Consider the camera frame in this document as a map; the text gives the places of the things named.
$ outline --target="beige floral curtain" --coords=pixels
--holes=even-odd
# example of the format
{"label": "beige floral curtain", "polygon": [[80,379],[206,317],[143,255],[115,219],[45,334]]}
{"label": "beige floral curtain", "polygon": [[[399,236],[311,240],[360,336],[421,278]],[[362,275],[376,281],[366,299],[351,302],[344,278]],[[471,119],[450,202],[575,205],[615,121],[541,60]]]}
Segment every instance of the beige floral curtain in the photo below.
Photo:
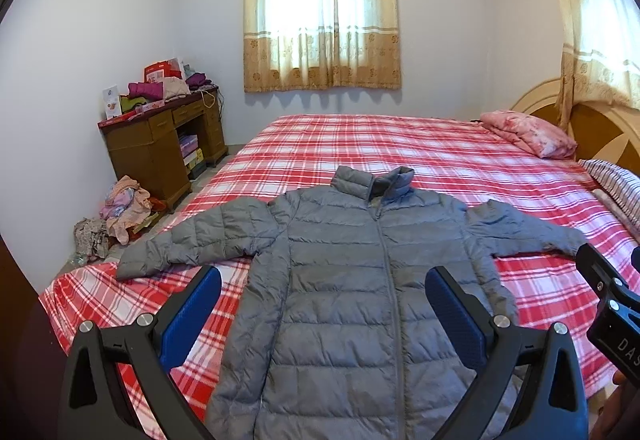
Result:
{"label": "beige floral curtain", "polygon": [[579,102],[640,109],[640,9],[634,0],[560,0],[562,89],[556,107],[567,130]]}
{"label": "beige floral curtain", "polygon": [[247,92],[401,86],[396,0],[244,0]]}

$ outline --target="blue gripper pad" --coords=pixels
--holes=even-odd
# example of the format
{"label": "blue gripper pad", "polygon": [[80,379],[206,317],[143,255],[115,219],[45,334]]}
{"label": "blue gripper pad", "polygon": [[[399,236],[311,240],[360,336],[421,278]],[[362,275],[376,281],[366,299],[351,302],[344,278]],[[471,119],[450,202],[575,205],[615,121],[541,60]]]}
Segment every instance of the blue gripper pad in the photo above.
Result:
{"label": "blue gripper pad", "polygon": [[640,272],[640,246],[631,254],[631,264]]}
{"label": "blue gripper pad", "polygon": [[162,334],[160,364],[168,373],[183,365],[191,347],[211,315],[222,290],[222,277],[211,268],[193,290]]}
{"label": "blue gripper pad", "polygon": [[437,269],[429,270],[424,292],[462,364],[482,370],[487,363],[486,338]]}

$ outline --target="plaid bed cover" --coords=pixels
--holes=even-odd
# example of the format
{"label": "plaid bed cover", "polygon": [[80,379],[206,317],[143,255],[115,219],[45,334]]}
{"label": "plaid bed cover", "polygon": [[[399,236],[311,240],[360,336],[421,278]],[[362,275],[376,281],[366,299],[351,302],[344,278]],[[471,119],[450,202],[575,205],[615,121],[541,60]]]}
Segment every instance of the plaid bed cover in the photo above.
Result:
{"label": "plaid bed cover", "polygon": [[[491,198],[556,223],[581,229],[619,269],[632,289],[640,275],[630,264],[635,242],[596,198],[591,177],[577,163],[543,161],[519,150],[476,123],[363,115],[297,115],[276,120],[242,149],[167,224],[238,196],[264,200],[285,191],[328,184],[338,165],[372,173],[398,166],[416,171],[414,185],[447,193],[475,205]],[[569,326],[588,396],[610,382],[612,365],[586,338],[595,316],[596,296],[559,254],[528,255],[496,261],[502,282],[516,296],[521,324]],[[194,412],[204,417],[218,381],[220,360],[250,261],[216,264],[223,291],[188,360],[171,375]],[[68,352],[79,324],[92,319],[100,327],[130,324],[143,312],[156,312],[181,290],[197,268],[174,269],[152,279],[116,282],[116,265],[77,269],[56,279],[40,296],[53,329]],[[121,373],[145,431],[164,438],[133,370]]]}

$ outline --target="jacket zipper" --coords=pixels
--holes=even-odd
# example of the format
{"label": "jacket zipper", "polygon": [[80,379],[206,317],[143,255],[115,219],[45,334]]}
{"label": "jacket zipper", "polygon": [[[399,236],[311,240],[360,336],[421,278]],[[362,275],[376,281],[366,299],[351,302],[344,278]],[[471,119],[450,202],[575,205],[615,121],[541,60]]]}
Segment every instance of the jacket zipper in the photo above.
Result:
{"label": "jacket zipper", "polygon": [[379,207],[375,207],[375,201],[373,207],[375,207],[374,221],[378,228],[378,235],[380,236],[380,244],[385,260],[386,276],[388,281],[389,299],[391,301],[391,315],[394,324],[394,333],[396,335],[396,415],[398,416],[398,440],[405,440],[405,428],[404,423],[404,362],[402,362],[402,330],[400,327],[400,311],[398,309],[398,296],[396,295],[396,284],[394,283],[394,277],[391,273],[391,264],[389,263],[389,253],[386,249],[385,236],[380,226],[380,212],[382,211],[382,201]]}

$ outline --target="metal screw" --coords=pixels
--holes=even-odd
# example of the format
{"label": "metal screw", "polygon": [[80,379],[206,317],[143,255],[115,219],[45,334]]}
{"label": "metal screw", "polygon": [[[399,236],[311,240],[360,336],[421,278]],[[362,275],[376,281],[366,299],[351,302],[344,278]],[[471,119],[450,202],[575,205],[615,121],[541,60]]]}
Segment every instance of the metal screw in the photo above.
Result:
{"label": "metal screw", "polygon": [[505,315],[496,315],[494,317],[494,324],[498,328],[509,328],[511,326],[511,321]]}
{"label": "metal screw", "polygon": [[87,332],[90,332],[93,327],[94,324],[91,321],[83,321],[82,323],[80,323],[80,327],[78,328],[78,330],[85,334]]}
{"label": "metal screw", "polygon": [[564,323],[554,324],[554,330],[558,335],[566,335],[567,333],[569,333],[569,328],[567,328]]}
{"label": "metal screw", "polygon": [[154,321],[153,314],[140,314],[136,319],[138,326],[148,326]]}

